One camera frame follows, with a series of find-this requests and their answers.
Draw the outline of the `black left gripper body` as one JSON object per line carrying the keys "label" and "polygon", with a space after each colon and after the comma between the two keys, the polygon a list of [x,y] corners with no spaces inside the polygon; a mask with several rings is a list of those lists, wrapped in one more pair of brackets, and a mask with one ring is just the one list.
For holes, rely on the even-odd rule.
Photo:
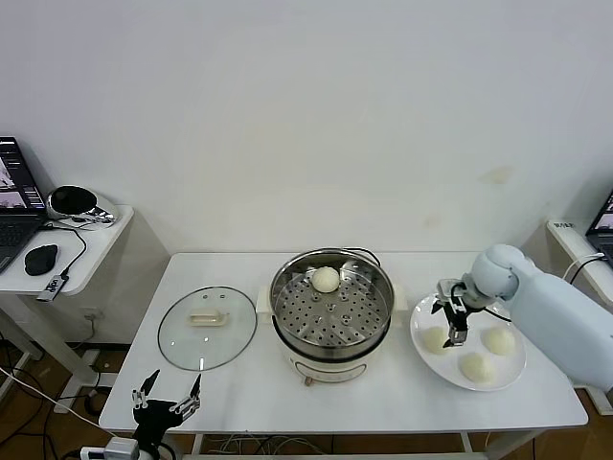
{"label": "black left gripper body", "polygon": [[170,428],[182,425],[183,416],[172,410],[173,407],[174,402],[148,401],[145,408],[133,410],[137,424],[133,438],[139,446],[157,446]]}

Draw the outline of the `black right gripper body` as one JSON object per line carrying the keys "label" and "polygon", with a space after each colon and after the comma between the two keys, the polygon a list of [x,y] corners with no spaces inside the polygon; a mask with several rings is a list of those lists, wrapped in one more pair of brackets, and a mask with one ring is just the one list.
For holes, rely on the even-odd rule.
{"label": "black right gripper body", "polygon": [[465,304],[464,295],[467,294],[466,285],[453,285],[449,292],[449,315],[448,323],[452,326],[466,326],[468,316],[471,313]]}

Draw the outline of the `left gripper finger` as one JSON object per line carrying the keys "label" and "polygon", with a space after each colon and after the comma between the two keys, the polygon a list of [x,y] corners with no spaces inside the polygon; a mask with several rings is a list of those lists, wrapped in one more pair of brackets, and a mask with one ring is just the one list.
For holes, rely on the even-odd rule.
{"label": "left gripper finger", "polygon": [[143,383],[140,385],[139,388],[133,389],[131,396],[132,396],[132,403],[134,407],[146,407],[147,404],[147,398],[148,398],[148,394],[150,393],[154,383],[156,382],[158,376],[159,376],[160,370],[157,369],[155,370],[150,376],[148,376]]}
{"label": "left gripper finger", "polygon": [[201,376],[198,375],[192,386],[189,395],[178,402],[173,412],[180,416],[182,420],[188,420],[200,407]]}

